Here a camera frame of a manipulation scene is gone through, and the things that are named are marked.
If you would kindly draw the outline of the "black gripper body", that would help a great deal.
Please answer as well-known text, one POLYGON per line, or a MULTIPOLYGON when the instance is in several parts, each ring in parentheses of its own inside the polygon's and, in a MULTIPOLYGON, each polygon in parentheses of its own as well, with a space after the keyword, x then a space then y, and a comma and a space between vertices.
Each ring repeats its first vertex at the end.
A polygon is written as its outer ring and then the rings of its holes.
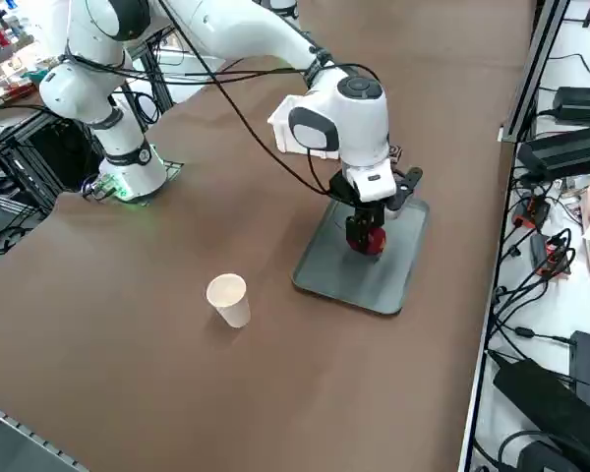
POLYGON ((384 209, 388 212, 400 212, 413 195, 423 176, 423 170, 420 167, 412 167, 406 173, 394 168, 391 171, 395 193, 389 197, 365 203, 360 199, 356 188, 348 183, 340 171, 336 172, 329 180, 328 195, 338 202, 359 210, 384 209))

